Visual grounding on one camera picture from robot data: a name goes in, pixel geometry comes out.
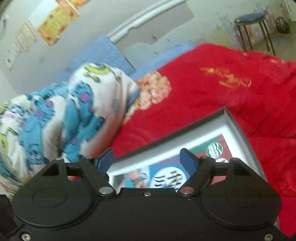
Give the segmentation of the Chinese history textbook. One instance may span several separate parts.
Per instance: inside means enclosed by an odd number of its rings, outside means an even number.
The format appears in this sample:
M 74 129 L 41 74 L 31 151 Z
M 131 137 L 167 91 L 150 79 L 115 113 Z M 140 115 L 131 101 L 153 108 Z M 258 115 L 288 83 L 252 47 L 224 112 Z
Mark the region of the Chinese history textbook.
M 117 192 L 121 188 L 165 188 L 178 190 L 188 179 L 189 174 L 180 163 L 180 150 L 188 149 L 198 157 L 207 156 L 216 162 L 227 163 L 232 157 L 222 133 L 217 136 L 198 138 L 164 154 L 149 158 L 143 164 L 124 168 L 110 174 L 109 183 Z

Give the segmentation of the black shallow cardboard box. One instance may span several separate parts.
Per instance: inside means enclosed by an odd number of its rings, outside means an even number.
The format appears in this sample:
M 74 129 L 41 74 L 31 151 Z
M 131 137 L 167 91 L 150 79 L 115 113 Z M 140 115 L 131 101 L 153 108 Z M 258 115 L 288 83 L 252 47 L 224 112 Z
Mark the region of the black shallow cardboard box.
M 188 164 L 180 161 L 182 148 L 194 155 L 228 163 L 240 158 L 261 178 L 264 171 L 244 134 L 226 109 L 166 135 L 159 128 L 132 118 L 110 146 L 115 161 L 108 170 L 109 183 L 121 188 L 179 189 L 191 176 Z

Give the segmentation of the white monster cartoon quilt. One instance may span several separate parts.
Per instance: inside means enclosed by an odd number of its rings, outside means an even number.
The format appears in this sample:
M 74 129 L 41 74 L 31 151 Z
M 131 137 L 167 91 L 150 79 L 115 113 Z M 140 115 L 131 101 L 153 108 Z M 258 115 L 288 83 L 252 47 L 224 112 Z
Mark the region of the white monster cartoon quilt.
M 122 70 L 83 63 L 68 82 L 1 106 L 1 187 L 8 199 L 56 158 L 77 162 L 108 147 L 138 97 Z

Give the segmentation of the red plush blanket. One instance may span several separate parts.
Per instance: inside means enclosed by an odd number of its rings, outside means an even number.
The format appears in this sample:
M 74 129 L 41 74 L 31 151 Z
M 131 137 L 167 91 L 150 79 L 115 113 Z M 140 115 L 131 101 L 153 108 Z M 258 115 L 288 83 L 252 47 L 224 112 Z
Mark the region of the red plush blanket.
M 121 157 L 227 108 L 280 194 L 280 229 L 295 233 L 295 63 L 203 44 L 159 70 L 171 92 L 137 110 L 111 144 Z

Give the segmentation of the brown patterned ball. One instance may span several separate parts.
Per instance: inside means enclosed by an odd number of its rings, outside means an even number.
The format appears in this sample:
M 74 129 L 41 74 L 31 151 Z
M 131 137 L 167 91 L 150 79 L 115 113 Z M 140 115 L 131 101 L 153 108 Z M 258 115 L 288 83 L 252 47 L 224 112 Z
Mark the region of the brown patterned ball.
M 288 21 L 284 17 L 277 17 L 275 20 L 276 29 L 281 34 L 289 34 L 290 33 L 290 25 Z

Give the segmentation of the white wall certificate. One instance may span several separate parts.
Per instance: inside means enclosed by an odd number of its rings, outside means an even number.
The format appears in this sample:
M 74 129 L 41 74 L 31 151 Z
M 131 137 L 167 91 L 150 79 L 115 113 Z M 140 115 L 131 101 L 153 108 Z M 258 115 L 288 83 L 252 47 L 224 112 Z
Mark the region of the white wall certificate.
M 20 29 L 16 32 L 16 41 L 25 52 L 29 51 L 29 49 L 36 43 L 36 40 L 33 31 L 27 23 L 23 23 Z

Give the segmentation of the yellow wall poster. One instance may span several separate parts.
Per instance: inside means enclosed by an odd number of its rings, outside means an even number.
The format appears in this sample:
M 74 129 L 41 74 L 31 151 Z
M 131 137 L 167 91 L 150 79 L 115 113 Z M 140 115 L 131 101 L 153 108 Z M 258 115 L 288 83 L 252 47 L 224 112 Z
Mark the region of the yellow wall poster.
M 44 0 L 30 14 L 29 21 L 48 46 L 60 39 L 69 25 L 79 18 L 78 9 L 86 0 Z

